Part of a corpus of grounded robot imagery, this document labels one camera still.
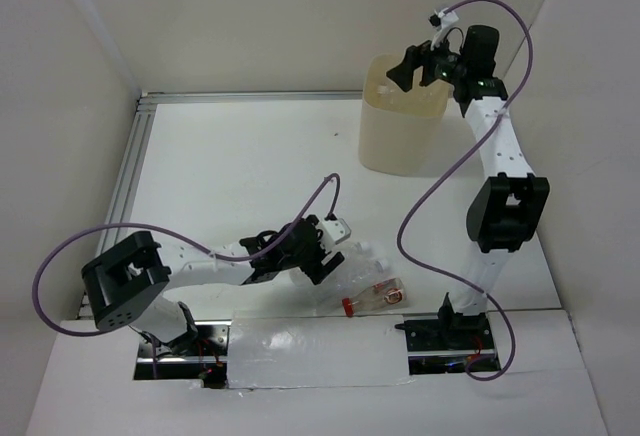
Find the red cap labelled bottle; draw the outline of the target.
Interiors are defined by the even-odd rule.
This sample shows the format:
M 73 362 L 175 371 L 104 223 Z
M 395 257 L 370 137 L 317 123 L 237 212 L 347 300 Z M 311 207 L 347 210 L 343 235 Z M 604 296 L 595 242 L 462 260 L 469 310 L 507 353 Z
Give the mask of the red cap labelled bottle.
M 396 306 L 406 301 L 404 284 L 399 278 L 392 278 L 367 287 L 353 297 L 342 300 L 342 307 L 347 317 L 356 313 L 376 312 Z

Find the clear bottle white cap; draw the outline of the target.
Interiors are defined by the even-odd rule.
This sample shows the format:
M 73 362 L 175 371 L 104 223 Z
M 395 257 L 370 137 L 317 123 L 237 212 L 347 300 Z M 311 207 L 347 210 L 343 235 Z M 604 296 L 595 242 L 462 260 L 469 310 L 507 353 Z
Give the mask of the clear bottle white cap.
M 378 85 L 375 89 L 376 94 L 380 98 L 390 99 L 399 94 L 399 90 L 396 87 L 391 87 L 388 85 Z

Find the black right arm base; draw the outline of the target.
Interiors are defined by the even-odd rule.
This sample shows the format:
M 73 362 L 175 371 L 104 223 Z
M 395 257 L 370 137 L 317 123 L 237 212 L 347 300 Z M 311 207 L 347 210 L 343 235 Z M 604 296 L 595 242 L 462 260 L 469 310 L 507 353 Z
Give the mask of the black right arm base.
M 449 295 L 436 316 L 405 318 L 394 328 L 404 335 L 410 375 L 464 373 L 468 365 L 472 373 L 501 369 L 487 314 L 455 313 Z

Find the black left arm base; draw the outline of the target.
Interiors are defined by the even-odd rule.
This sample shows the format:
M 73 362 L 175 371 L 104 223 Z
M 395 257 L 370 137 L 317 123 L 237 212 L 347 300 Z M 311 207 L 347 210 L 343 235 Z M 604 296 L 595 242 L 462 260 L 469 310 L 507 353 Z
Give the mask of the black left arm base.
M 142 333 L 135 381 L 187 380 L 209 389 L 226 389 L 230 320 L 196 321 L 195 332 L 170 346 Z

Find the clear ribbed bottle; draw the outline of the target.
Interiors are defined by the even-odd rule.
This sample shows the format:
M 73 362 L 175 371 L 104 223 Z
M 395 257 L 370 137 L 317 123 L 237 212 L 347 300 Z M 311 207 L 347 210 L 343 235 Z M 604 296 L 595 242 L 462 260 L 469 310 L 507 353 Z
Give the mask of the clear ribbed bottle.
M 343 256 L 344 261 L 312 288 L 311 298 L 317 308 L 335 309 L 342 299 L 386 280 L 390 274 L 390 264 L 385 258 L 355 253 L 344 253 Z

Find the clear crushed bottle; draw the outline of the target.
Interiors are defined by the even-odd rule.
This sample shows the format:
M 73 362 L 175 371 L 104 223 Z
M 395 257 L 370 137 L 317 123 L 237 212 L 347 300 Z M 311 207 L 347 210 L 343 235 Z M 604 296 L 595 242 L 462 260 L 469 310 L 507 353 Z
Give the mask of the clear crushed bottle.
M 370 273 L 378 270 L 379 254 L 374 245 L 364 241 L 347 241 L 335 247 L 328 260 L 340 254 L 344 260 L 338 264 L 327 276 L 323 276 L 319 283 L 314 283 L 301 269 L 289 271 L 291 282 L 299 288 L 316 289 L 318 287 L 345 286 L 352 281 L 362 280 Z

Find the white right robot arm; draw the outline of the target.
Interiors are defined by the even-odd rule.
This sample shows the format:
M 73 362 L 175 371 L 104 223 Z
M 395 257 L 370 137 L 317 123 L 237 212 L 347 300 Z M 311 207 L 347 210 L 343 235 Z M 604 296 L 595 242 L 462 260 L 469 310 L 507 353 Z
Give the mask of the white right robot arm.
M 448 348 L 460 347 L 486 320 L 487 296 L 512 254 L 532 239 L 550 193 L 545 177 L 526 161 L 507 108 L 508 93 L 494 75 L 497 29 L 474 25 L 459 51 L 446 40 L 410 46 L 386 76 L 402 91 L 442 81 L 479 146 L 485 181 L 469 206 L 466 231 L 471 241 L 461 282 L 438 311 L 436 335 Z

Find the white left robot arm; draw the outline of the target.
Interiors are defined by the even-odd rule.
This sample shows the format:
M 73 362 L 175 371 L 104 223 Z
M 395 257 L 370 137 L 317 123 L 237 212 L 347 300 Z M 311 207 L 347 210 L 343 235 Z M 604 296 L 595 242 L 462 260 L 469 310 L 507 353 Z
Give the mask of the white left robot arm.
M 344 261 L 338 247 L 351 235 L 334 215 L 309 215 L 295 226 L 201 251 L 191 245 L 163 246 L 149 231 L 137 231 L 86 264 L 81 271 L 96 328 L 130 326 L 175 355 L 189 353 L 200 338 L 187 304 L 165 292 L 180 287 L 249 286 L 300 270 L 314 285 Z

